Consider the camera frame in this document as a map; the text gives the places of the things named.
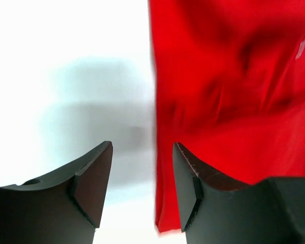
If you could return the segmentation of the red t shirt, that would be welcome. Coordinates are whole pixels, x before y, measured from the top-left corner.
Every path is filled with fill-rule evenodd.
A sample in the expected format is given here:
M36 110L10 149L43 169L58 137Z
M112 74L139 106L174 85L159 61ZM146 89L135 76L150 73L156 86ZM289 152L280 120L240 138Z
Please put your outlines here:
M305 176L305 1L149 1L159 232L180 228L180 142L248 184Z

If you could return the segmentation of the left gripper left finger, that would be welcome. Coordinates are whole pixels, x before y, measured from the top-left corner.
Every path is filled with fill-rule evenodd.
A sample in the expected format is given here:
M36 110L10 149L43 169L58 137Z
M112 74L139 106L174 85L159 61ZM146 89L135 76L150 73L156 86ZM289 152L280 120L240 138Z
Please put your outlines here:
M22 185L0 187L0 243L92 243L99 228L113 146Z

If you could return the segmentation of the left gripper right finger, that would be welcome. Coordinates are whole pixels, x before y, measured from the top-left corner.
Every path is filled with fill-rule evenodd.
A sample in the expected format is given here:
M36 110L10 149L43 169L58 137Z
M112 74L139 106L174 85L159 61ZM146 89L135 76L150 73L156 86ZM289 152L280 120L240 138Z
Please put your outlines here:
M181 230L187 243L305 243L305 177L249 185L173 146Z

